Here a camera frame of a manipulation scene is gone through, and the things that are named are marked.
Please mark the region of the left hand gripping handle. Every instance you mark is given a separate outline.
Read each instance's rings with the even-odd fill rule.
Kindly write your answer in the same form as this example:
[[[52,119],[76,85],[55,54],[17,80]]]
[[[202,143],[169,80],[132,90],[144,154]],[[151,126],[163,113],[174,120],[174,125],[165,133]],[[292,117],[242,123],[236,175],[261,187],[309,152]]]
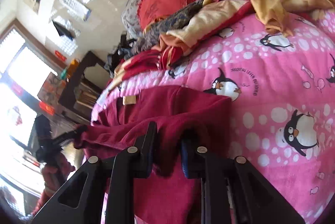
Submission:
[[[71,163],[68,162],[63,153],[59,153],[58,156],[56,156],[56,159],[58,162],[58,166],[60,167],[62,177],[64,179],[67,179],[69,174],[76,170],[75,166],[71,165]],[[41,170],[41,174],[45,183],[44,192],[48,197],[53,196],[63,184],[60,183],[56,178],[57,170],[57,167],[50,164],[46,164]]]

